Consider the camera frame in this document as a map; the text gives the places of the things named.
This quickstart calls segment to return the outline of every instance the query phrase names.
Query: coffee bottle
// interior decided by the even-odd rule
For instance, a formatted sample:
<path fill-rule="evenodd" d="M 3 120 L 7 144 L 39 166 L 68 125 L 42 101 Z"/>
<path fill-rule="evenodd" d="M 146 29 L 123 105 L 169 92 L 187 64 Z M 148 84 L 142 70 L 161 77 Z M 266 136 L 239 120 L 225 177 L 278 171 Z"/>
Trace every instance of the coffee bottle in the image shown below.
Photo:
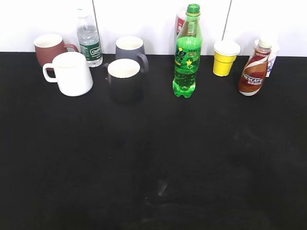
<path fill-rule="evenodd" d="M 268 58 L 272 40 L 262 36 L 255 48 L 253 57 L 247 62 L 239 81 L 239 92 L 244 96 L 253 96 L 262 87 L 268 71 Z"/>

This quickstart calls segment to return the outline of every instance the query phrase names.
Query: yellow cup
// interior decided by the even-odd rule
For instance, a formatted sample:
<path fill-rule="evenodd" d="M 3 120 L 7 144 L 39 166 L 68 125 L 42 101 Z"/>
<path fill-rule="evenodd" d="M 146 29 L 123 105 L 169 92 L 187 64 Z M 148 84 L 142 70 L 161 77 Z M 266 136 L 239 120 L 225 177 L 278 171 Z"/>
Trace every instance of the yellow cup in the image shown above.
<path fill-rule="evenodd" d="M 219 41 L 214 44 L 214 50 L 213 73 L 220 77 L 227 76 L 240 52 L 240 46 L 232 41 Z"/>

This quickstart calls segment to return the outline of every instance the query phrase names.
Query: mug handle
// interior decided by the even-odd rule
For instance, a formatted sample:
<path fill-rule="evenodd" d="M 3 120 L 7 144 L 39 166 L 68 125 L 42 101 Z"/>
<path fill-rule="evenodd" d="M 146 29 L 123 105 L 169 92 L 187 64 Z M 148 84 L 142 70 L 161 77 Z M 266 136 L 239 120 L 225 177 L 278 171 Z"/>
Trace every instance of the mug handle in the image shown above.
<path fill-rule="evenodd" d="M 110 75 L 109 75 L 109 73 L 108 73 L 108 71 L 107 71 L 107 67 L 108 67 L 109 65 L 110 65 L 109 63 L 106 63 L 106 64 L 104 64 L 102 67 L 103 67 L 104 69 L 106 69 L 107 77 L 106 77 L 105 79 L 109 82 L 109 84 L 111 84 L 111 77 L 110 77 Z"/>
<path fill-rule="evenodd" d="M 64 44 L 64 48 L 72 48 L 75 52 L 79 52 L 78 48 L 74 44 Z"/>
<path fill-rule="evenodd" d="M 147 59 L 146 55 L 142 54 L 142 53 L 138 53 L 136 56 L 138 56 L 143 61 L 144 68 L 141 68 L 141 72 L 147 73 L 148 70 L 149 70 L 149 66 L 148 66 L 148 59 Z"/>
<path fill-rule="evenodd" d="M 47 68 L 53 68 L 53 64 L 51 64 L 51 63 L 46 63 L 46 64 L 43 66 L 43 75 L 44 75 L 46 81 L 51 82 L 51 83 L 53 83 L 53 82 L 58 82 L 58 80 L 57 80 L 56 78 L 51 78 L 51 77 L 48 76 L 48 74 L 47 74 Z"/>

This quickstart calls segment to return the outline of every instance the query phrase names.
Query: black mug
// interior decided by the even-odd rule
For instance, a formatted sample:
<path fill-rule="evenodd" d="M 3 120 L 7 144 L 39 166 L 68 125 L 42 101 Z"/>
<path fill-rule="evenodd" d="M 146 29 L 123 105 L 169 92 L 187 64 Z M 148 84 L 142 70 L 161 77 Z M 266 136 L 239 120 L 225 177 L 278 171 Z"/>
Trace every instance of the black mug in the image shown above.
<path fill-rule="evenodd" d="M 126 36 L 116 41 L 115 59 L 128 58 L 137 61 L 141 66 L 141 72 L 149 70 L 148 59 L 145 55 L 144 42 L 139 37 Z"/>
<path fill-rule="evenodd" d="M 131 59 L 118 59 L 103 65 L 107 68 L 111 98 L 118 103 L 137 102 L 142 98 L 141 67 Z"/>

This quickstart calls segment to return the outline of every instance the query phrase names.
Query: green bottle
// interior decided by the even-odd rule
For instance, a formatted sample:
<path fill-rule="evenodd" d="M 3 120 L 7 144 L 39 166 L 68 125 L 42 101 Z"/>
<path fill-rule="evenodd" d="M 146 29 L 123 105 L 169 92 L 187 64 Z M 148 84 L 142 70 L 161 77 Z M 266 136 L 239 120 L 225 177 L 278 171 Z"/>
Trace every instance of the green bottle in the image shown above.
<path fill-rule="evenodd" d="M 195 90 L 202 46 L 200 14 L 200 6 L 190 4 L 186 12 L 187 19 L 177 37 L 175 78 L 173 80 L 173 90 L 177 97 L 183 95 L 189 98 Z"/>

